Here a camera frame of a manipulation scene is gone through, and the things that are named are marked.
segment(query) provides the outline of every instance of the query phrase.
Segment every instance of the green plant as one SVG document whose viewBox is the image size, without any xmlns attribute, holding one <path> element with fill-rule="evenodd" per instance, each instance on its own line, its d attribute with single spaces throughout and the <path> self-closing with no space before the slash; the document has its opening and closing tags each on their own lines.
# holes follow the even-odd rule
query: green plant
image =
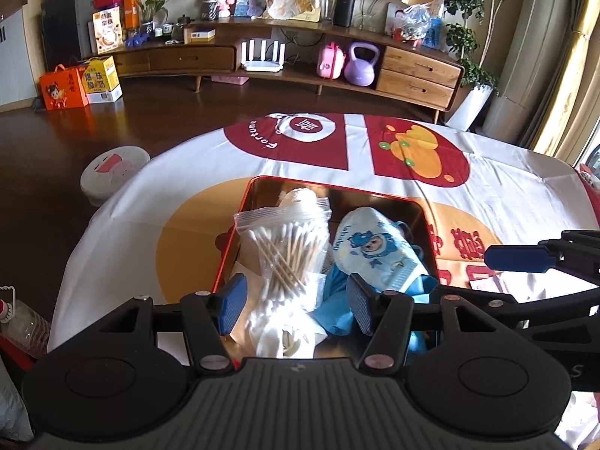
<svg viewBox="0 0 600 450">
<path fill-rule="evenodd" d="M 137 6 L 140 10 L 143 22 L 149 22 L 154 18 L 156 12 L 158 12 L 164 4 L 169 0 L 137 0 Z"/>
<path fill-rule="evenodd" d="M 491 37 L 494 33 L 494 25 L 500 6 L 505 0 L 491 0 L 490 20 L 488 22 L 485 43 L 481 52 L 479 63 L 472 60 L 472 54 L 479 47 L 475 32 L 468 28 L 468 19 L 475 16 L 480 22 L 484 17 L 485 0 L 445 0 L 446 10 L 451 15 L 460 13 L 463 24 L 448 24 L 446 44 L 450 51 L 457 55 L 458 62 L 464 67 L 464 76 L 461 86 L 473 85 L 477 88 L 482 86 L 497 86 L 497 78 L 483 68 L 485 57 L 490 48 Z"/>
</svg>

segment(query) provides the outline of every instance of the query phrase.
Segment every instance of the face mask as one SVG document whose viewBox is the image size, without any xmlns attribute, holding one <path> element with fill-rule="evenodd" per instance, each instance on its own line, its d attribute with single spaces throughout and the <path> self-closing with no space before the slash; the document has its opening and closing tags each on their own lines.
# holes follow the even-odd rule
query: face mask
<svg viewBox="0 0 600 450">
<path fill-rule="evenodd" d="M 373 208 L 357 208 L 340 222 L 333 243 L 335 263 L 377 290 L 405 292 L 427 269 L 400 229 Z"/>
</svg>

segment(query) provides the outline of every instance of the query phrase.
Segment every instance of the wooden tv stand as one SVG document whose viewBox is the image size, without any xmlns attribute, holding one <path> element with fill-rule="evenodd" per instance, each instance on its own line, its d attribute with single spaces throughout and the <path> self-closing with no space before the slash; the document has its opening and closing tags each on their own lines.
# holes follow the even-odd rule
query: wooden tv stand
<svg viewBox="0 0 600 450">
<path fill-rule="evenodd" d="M 230 17 L 214 22 L 194 22 L 193 27 L 216 27 L 215 39 L 205 43 L 164 45 L 149 43 L 137 48 L 114 51 L 120 77 L 160 74 L 187 74 L 196 77 L 196 92 L 203 76 L 213 74 L 267 80 L 314 84 L 317 94 L 323 86 L 346 89 L 369 95 L 398 99 L 435 110 L 434 122 L 440 111 L 448 111 L 460 86 L 464 69 L 441 51 L 426 47 L 413 48 L 390 37 L 358 28 L 296 20 L 271 20 Z M 328 37 L 371 42 L 380 48 L 375 81 L 371 86 L 350 84 L 340 76 L 323 79 L 315 64 L 298 62 L 285 64 L 280 72 L 247 72 L 240 67 L 240 43 L 250 38 L 268 39 L 273 27 L 308 30 Z"/>
</svg>

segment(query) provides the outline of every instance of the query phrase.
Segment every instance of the white wifi router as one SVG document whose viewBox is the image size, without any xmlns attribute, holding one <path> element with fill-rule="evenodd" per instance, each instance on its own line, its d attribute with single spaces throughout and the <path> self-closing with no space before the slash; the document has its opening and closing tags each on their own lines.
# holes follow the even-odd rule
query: white wifi router
<svg viewBox="0 0 600 450">
<path fill-rule="evenodd" d="M 254 39 L 250 41 L 250 49 L 248 56 L 250 60 L 247 60 L 247 46 L 246 42 L 242 42 L 242 67 L 246 71 L 257 71 L 257 72 L 279 72 L 283 69 L 283 61 L 285 59 L 286 44 L 279 44 L 279 40 L 273 41 L 273 55 L 270 61 L 266 59 L 266 40 L 262 41 L 260 46 L 260 60 L 254 59 Z M 277 60 L 277 51 L 279 51 L 279 60 Z"/>
</svg>

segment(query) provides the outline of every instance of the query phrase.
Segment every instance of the white cabinet door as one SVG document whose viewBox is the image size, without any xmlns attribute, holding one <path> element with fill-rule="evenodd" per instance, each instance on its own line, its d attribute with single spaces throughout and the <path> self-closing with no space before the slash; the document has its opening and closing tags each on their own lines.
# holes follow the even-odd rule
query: white cabinet door
<svg viewBox="0 0 600 450">
<path fill-rule="evenodd" d="M 23 10 L 5 19 L 2 27 L 2 35 L 5 39 L 0 44 L 2 101 L 6 104 L 33 98 L 37 96 L 37 90 L 29 65 L 23 28 Z"/>
</svg>

